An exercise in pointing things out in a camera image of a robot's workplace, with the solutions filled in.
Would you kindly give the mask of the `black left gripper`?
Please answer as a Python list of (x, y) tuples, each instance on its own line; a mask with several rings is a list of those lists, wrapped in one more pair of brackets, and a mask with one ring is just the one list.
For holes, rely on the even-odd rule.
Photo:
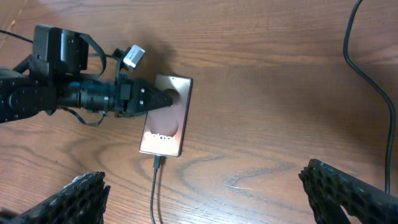
[(171, 96), (143, 78), (134, 80), (124, 73), (116, 76), (115, 87), (114, 115), (118, 118), (141, 116), (152, 110), (172, 106), (174, 102)]

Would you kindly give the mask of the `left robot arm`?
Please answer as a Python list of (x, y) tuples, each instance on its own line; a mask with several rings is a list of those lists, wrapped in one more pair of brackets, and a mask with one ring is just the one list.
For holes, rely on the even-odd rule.
[(64, 110), (85, 124), (77, 108), (103, 118), (109, 112), (134, 118), (173, 103), (153, 84), (121, 73), (136, 68), (144, 56), (137, 45), (108, 55), (88, 34), (45, 24), (35, 27), (30, 43), (30, 55), (1, 69), (2, 123)]

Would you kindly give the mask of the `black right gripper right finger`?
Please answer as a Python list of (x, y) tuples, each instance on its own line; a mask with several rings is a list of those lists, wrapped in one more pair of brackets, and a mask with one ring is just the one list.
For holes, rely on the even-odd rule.
[(317, 159), (299, 173), (317, 223), (397, 224), (397, 197)]

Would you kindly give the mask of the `gold Samsung Galaxy smartphone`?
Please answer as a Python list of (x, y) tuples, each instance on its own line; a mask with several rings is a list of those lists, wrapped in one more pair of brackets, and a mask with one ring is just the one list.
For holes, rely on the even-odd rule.
[(169, 107), (147, 113), (139, 152), (178, 157), (187, 122), (193, 79), (157, 75), (155, 86), (173, 98)]

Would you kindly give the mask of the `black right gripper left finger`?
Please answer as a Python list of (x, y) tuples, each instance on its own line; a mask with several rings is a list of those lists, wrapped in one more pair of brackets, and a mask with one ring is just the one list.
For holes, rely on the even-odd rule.
[(61, 191), (29, 210), (17, 214), (1, 209), (1, 223), (8, 224), (104, 224), (110, 186), (104, 172), (75, 177)]

